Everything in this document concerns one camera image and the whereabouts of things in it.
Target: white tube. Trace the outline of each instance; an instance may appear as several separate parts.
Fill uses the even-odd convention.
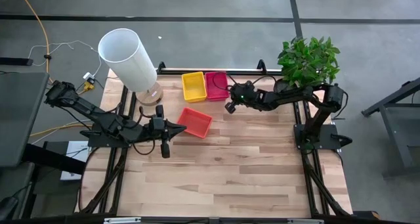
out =
[[[133,92],[150,89],[158,75],[136,32],[120,28],[99,41],[99,55]]]

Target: green plant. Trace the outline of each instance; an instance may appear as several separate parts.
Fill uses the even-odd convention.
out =
[[[283,80],[290,85],[297,83],[299,87],[326,82],[327,79],[332,83],[340,70],[335,58],[339,53],[330,37],[325,42],[324,37],[319,40],[312,37],[309,44],[301,38],[285,41],[278,56],[278,64],[283,66]]]

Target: wooden table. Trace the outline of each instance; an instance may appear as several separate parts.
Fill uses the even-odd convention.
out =
[[[108,76],[114,78],[115,74],[110,71]],[[234,78],[245,82],[257,76]],[[177,135],[170,142],[170,159],[161,157],[159,142],[149,156],[141,156],[130,148],[118,215],[310,217],[301,155],[293,136],[292,104],[271,112],[237,106],[229,114],[224,101],[187,103],[180,76],[158,76],[158,82],[164,90],[161,103],[168,120],[176,123],[187,106],[212,116],[213,123],[205,139],[185,132]],[[264,78],[256,86],[272,90],[273,83],[273,79]],[[100,107],[114,108],[122,89],[118,79],[108,78]],[[125,114],[130,94],[127,98]],[[144,113],[154,114],[154,106],[146,106]],[[138,148],[146,152],[151,146],[143,143]],[[104,182],[109,153],[109,148],[98,149],[89,162],[81,191],[82,207]],[[351,213],[340,159],[332,151],[320,150],[320,161],[326,187]],[[318,189],[314,192],[321,211]]]

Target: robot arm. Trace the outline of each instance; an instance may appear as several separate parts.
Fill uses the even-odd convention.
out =
[[[325,91],[322,102],[314,94],[315,91]],[[237,105],[244,105],[259,111],[274,110],[280,105],[291,102],[308,101],[318,108],[315,116],[306,121],[301,139],[306,143],[319,141],[322,124],[331,113],[341,109],[344,91],[337,85],[319,84],[302,88],[290,88],[281,79],[274,85],[273,91],[256,89],[251,81],[246,83],[235,83],[229,88],[232,102],[224,107],[229,113],[236,110]]]
[[[183,125],[164,120],[162,105],[156,106],[156,114],[148,116],[150,120],[145,125],[140,125],[127,116],[103,111],[79,97],[71,83],[55,81],[46,96],[45,103],[59,108],[73,108],[94,122],[90,131],[81,132],[89,138],[89,146],[95,144],[95,146],[124,148],[133,143],[161,140],[162,157],[169,158],[167,141],[186,129]]]

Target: gray floor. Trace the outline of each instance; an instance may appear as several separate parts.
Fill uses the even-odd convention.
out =
[[[30,0],[39,14],[110,16],[240,16],[291,18],[289,0]],[[420,18],[420,0],[297,0],[301,18]],[[30,14],[22,0],[0,0],[0,12]],[[278,68],[276,57],[282,41],[295,36],[290,23],[210,22],[49,22],[44,21],[51,43],[82,40],[93,47],[114,28],[138,32],[152,62],[168,67],[254,68],[263,58],[269,68]],[[0,56],[27,57],[30,47],[43,45],[35,21],[0,21]],[[419,177],[384,181],[381,173],[400,166],[379,114],[364,118],[360,111],[420,75],[419,25],[328,25],[303,24],[304,37],[331,36],[341,50],[337,82],[350,100],[337,121],[339,131],[354,142],[343,149],[344,169],[354,210],[375,210],[383,219],[420,223]],[[62,46],[53,53],[51,76],[79,85],[85,72],[94,72],[97,55],[88,47]],[[44,49],[32,58],[42,62]],[[6,67],[0,70],[43,71],[44,66]],[[108,67],[97,78],[105,81]],[[99,104],[101,89],[84,97]],[[73,121],[61,110],[42,105],[33,131]],[[49,141],[85,140],[78,129],[60,131]],[[57,208],[69,194],[39,201],[39,215],[70,212]]]

